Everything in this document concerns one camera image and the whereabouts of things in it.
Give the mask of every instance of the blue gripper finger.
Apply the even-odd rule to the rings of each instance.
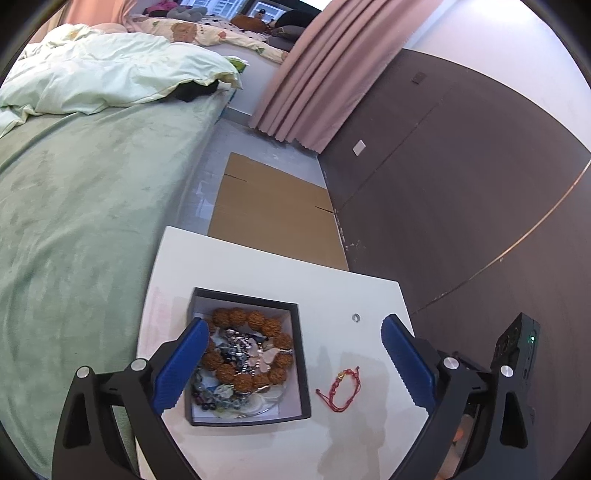
[[[209,327],[200,319],[186,332],[154,381],[152,408],[158,415],[177,404],[208,343]]]
[[[382,343],[398,370],[408,393],[418,407],[431,414],[435,408],[436,378],[417,349],[413,336],[396,315],[382,322]]]

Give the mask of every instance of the cardboard sheet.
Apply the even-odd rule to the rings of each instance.
[[[326,189],[235,153],[208,236],[348,270]]]

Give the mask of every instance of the white table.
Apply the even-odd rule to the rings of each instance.
[[[299,305],[312,406],[307,420],[192,427],[181,398],[163,419],[204,480],[389,478],[427,418],[381,343],[381,323],[390,313],[412,331],[398,283],[167,227],[146,295],[138,357],[149,358],[183,331],[194,287]],[[314,391],[327,393],[339,371],[356,366],[361,391],[344,413],[334,413]],[[352,392],[349,381],[341,383],[336,403]],[[139,466],[143,478],[154,478],[141,452]]]

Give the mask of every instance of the green blanket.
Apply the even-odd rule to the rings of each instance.
[[[0,421],[45,477],[76,369],[134,358],[167,211],[228,96],[46,115],[0,139]]]

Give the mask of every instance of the brown bead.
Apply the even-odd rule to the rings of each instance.
[[[213,343],[213,340],[209,339],[209,342],[207,344],[207,348],[205,349],[205,352],[206,353],[213,352],[215,350],[215,347],[216,347],[216,344]]]
[[[213,335],[214,333],[216,333],[217,327],[213,324],[213,320],[212,319],[204,319],[204,320],[207,323],[207,327],[209,328],[209,335]]]
[[[242,309],[230,310],[230,324],[234,327],[241,327],[246,323],[246,312]]]
[[[262,326],[261,332],[267,337],[274,337],[281,333],[281,322],[277,319],[268,319]]]
[[[223,358],[219,352],[209,352],[202,356],[201,364],[204,368],[214,371],[216,368],[223,364]]]
[[[230,315],[226,309],[214,310],[212,320],[216,327],[228,328],[230,326]]]
[[[252,392],[252,377],[249,374],[238,374],[235,376],[234,390],[241,393]]]
[[[276,346],[277,348],[289,350],[293,345],[294,341],[287,333],[279,333],[277,336],[273,337],[273,346]]]
[[[254,386],[254,388],[266,387],[270,383],[271,381],[269,380],[267,374],[258,374],[252,377],[252,385]]]
[[[216,370],[216,378],[222,383],[232,383],[236,370],[230,364],[220,365]]]
[[[273,385],[281,385],[285,380],[287,380],[287,372],[284,368],[271,368],[271,371],[269,372],[269,380],[271,380]]]
[[[293,365],[294,358],[289,353],[279,353],[275,357],[275,361],[273,365],[276,365],[279,368],[289,368]]]
[[[248,322],[248,326],[255,330],[256,332],[260,332],[262,326],[265,324],[265,316],[261,312],[250,312],[248,317],[246,318]]]

